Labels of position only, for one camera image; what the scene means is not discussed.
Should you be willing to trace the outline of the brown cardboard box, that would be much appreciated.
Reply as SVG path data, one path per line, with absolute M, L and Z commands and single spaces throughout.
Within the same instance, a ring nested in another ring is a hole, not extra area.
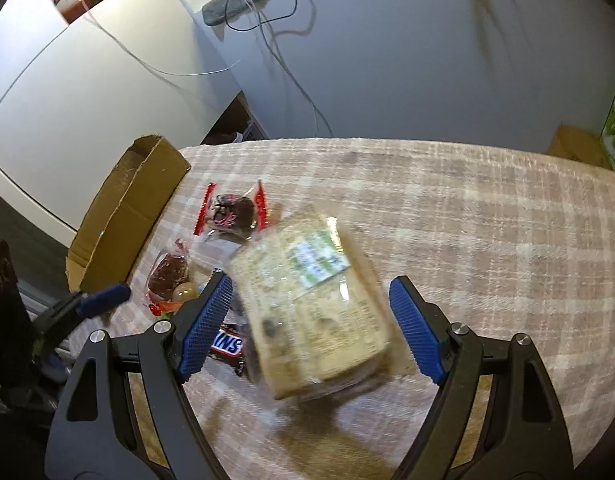
M 68 288 L 87 294 L 125 283 L 155 223 L 190 170 L 163 136 L 142 136 L 94 196 L 65 259 Z

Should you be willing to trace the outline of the red-edged dark plum packet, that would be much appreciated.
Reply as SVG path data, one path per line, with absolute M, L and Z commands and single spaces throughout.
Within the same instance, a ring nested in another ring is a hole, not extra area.
M 228 193 L 217 182 L 210 182 L 203 194 L 193 235 L 217 233 L 247 240 L 267 226 L 267 196 L 261 180 L 244 193 Z

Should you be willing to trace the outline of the Snickers bar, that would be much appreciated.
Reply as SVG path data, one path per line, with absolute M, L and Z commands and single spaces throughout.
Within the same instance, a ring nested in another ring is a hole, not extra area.
M 229 365 L 234 374 L 242 377 L 246 372 L 243 354 L 244 339 L 237 324 L 222 323 L 211 344 L 212 359 Z

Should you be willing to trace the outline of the orange red snack wrapper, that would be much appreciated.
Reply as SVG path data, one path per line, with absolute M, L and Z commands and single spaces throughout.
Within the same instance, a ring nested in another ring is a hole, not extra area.
M 174 315 L 182 307 L 180 301 L 159 301 L 150 302 L 149 310 L 156 318 L 166 318 Z

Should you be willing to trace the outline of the brown cake clear packet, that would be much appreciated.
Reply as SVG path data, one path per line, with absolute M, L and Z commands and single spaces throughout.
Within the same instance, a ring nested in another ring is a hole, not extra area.
M 149 272 L 146 284 L 146 304 L 173 301 L 173 290 L 189 282 L 189 249 L 180 238 L 158 254 Z

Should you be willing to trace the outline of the bread slice package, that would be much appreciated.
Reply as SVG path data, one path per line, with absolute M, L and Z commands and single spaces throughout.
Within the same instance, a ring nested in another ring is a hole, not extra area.
M 385 295 L 327 209 L 305 206 L 257 233 L 227 270 L 274 399 L 325 396 L 388 365 L 395 330 Z

